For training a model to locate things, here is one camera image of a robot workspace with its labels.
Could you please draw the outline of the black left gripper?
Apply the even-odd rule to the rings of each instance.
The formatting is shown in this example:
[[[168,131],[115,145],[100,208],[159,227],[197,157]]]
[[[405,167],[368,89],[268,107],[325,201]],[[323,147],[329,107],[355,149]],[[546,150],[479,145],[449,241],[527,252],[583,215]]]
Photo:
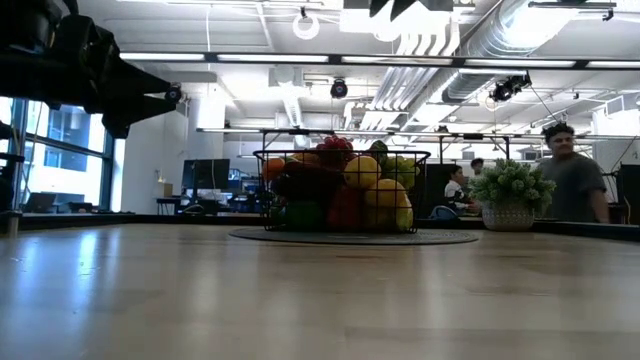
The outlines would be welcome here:
[[[123,98],[108,104],[108,95],[164,93],[170,83],[124,61],[114,34],[84,15],[68,15],[57,27],[48,54],[67,66],[54,80],[47,101],[58,110],[62,104],[103,113],[102,124],[115,139],[126,139],[130,127],[142,120],[176,110],[176,105],[156,97]]]

